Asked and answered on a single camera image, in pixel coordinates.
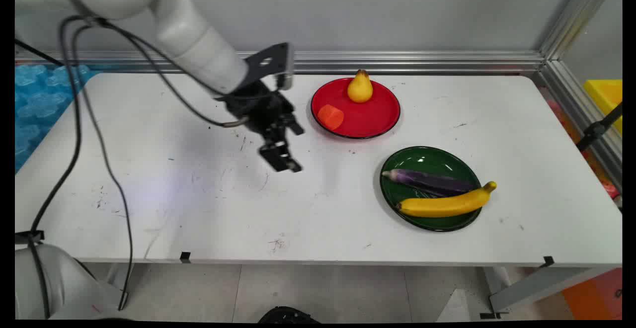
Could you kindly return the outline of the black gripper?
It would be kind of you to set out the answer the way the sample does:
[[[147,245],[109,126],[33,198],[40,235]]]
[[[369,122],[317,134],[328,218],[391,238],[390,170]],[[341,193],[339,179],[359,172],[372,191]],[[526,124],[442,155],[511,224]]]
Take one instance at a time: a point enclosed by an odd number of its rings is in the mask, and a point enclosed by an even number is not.
[[[259,147],[259,155],[276,172],[303,170],[289,151],[286,130],[291,130],[296,136],[305,131],[293,114],[295,107],[284,95],[269,91],[268,86],[257,81],[216,100],[223,102],[227,111],[237,119],[247,117],[244,125],[261,135],[265,142]]]

